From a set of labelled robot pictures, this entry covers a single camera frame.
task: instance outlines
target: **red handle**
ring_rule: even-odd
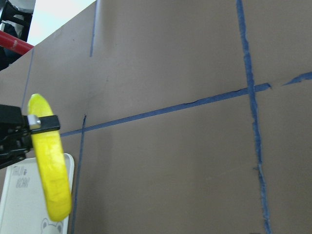
[[[0,31],[0,46],[16,52],[20,55],[26,54],[34,47],[33,45],[30,45],[23,40],[20,40],[3,31]]]

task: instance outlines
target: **brown cardboard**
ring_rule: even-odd
[[[255,82],[273,84],[256,93],[272,230],[310,233],[311,84],[280,84],[310,72],[311,4],[244,7]],[[245,80],[234,1],[108,0],[0,72],[0,97],[20,106],[28,82],[25,100],[44,95],[66,133],[84,115],[88,127]],[[78,187],[81,134],[63,137],[76,161],[75,233],[264,234],[253,121],[244,95],[85,132]]]
[[[310,72],[311,1],[243,3],[255,82],[289,81]]]
[[[251,123],[243,96],[85,132],[75,233],[264,233]]]
[[[257,93],[272,229],[311,232],[310,81]]]

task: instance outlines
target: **yellow foam ring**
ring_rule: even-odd
[[[33,94],[28,102],[28,114],[44,117],[53,115],[53,112],[43,96]],[[72,200],[59,132],[34,134],[31,137],[48,214],[52,221],[62,221],[71,211]]]

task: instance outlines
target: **white container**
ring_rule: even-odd
[[[64,154],[72,189],[74,160]],[[0,234],[67,234],[68,217],[49,219],[36,158],[7,167],[0,202]]]

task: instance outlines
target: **cartoon bear face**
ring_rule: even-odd
[[[44,219],[41,223],[41,234],[61,234],[63,230],[63,223],[57,224],[49,223],[48,219]]]

